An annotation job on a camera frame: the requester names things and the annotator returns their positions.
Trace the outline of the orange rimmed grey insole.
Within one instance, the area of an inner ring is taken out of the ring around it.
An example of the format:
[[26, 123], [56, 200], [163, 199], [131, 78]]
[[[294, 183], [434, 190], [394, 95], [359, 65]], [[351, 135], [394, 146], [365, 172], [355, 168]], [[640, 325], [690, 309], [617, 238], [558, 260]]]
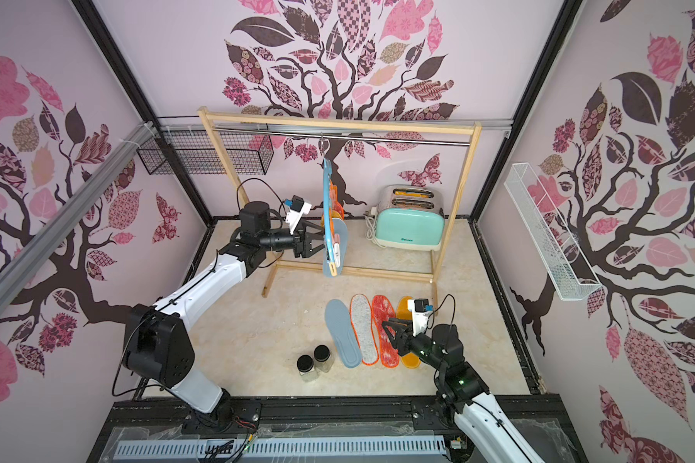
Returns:
[[372, 366], [378, 362], [378, 347], [373, 333], [371, 304], [364, 294], [353, 295], [349, 306], [351, 326], [362, 355], [362, 363]]

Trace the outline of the grey blue insole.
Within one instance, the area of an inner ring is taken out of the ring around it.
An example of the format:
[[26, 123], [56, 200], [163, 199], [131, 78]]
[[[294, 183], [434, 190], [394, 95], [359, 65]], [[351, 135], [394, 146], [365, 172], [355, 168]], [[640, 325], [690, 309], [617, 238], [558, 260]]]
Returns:
[[349, 308], [340, 300], [332, 299], [325, 307], [324, 319], [338, 356], [346, 368], [357, 368], [362, 363]]

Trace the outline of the blue clip hanger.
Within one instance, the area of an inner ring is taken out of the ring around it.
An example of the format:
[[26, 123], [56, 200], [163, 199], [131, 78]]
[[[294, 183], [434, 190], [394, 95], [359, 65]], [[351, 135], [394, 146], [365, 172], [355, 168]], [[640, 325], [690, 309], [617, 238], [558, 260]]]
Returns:
[[339, 235], [336, 233], [332, 217], [333, 202], [330, 196], [332, 187], [332, 164], [326, 157], [327, 151], [330, 148], [329, 140], [321, 136], [318, 142], [318, 148], [322, 155], [322, 209], [324, 210], [325, 262], [329, 275], [331, 277], [337, 277], [340, 265], [340, 243]]

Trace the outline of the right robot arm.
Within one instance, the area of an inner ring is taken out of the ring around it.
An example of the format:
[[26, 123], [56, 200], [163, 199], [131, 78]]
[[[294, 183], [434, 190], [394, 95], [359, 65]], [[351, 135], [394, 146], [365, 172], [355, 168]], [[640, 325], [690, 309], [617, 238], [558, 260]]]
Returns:
[[459, 428], [488, 462], [541, 462], [507, 417], [488, 385], [467, 360], [457, 326], [438, 324], [432, 334], [415, 332], [408, 320], [381, 324], [400, 356], [413, 354], [436, 371], [440, 414]]

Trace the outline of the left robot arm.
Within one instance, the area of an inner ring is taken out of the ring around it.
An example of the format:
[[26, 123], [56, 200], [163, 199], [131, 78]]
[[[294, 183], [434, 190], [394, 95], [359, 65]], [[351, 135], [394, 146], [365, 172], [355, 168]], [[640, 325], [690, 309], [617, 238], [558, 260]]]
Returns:
[[239, 212], [239, 227], [198, 277], [156, 301], [137, 305], [125, 325], [120, 367], [148, 379], [193, 411], [221, 415], [229, 395], [195, 365], [189, 330], [229, 289], [259, 269], [269, 252], [291, 250], [297, 258], [329, 252], [332, 224], [305, 220], [309, 204], [295, 197], [285, 202], [286, 215], [265, 202], [251, 202]]

